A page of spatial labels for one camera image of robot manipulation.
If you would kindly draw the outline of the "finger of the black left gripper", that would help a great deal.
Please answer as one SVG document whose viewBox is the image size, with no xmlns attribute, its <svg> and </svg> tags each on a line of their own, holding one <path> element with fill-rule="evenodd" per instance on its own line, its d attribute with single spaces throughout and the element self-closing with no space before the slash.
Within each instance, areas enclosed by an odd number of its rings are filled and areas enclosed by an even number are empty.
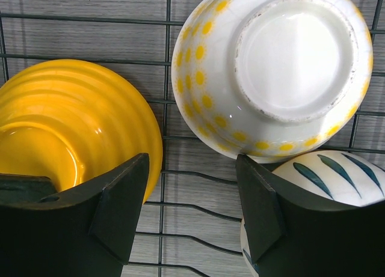
<svg viewBox="0 0 385 277">
<path fill-rule="evenodd" d="M 1 174 L 1 202 L 34 202 L 55 193 L 47 177 Z"/>
</svg>

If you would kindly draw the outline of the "orange yellow ribbed bowl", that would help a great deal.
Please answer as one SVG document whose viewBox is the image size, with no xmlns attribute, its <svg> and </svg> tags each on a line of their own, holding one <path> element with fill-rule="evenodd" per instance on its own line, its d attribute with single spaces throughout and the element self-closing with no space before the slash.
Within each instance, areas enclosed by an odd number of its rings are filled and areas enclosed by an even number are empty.
<svg viewBox="0 0 385 277">
<path fill-rule="evenodd" d="M 1 87 L 3 174 L 44 176 L 63 191 L 140 153 L 150 158 L 148 198 L 162 166 L 159 125 L 141 93 L 106 67 L 45 61 Z"/>
</svg>

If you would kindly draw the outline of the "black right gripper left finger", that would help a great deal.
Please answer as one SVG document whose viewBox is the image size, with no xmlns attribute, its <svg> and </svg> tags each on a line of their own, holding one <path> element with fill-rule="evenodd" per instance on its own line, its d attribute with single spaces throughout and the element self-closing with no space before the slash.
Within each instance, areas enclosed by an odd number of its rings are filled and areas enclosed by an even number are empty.
<svg viewBox="0 0 385 277">
<path fill-rule="evenodd" d="M 120 276 L 149 176 L 140 153 L 34 202 L 1 202 L 2 276 Z"/>
</svg>

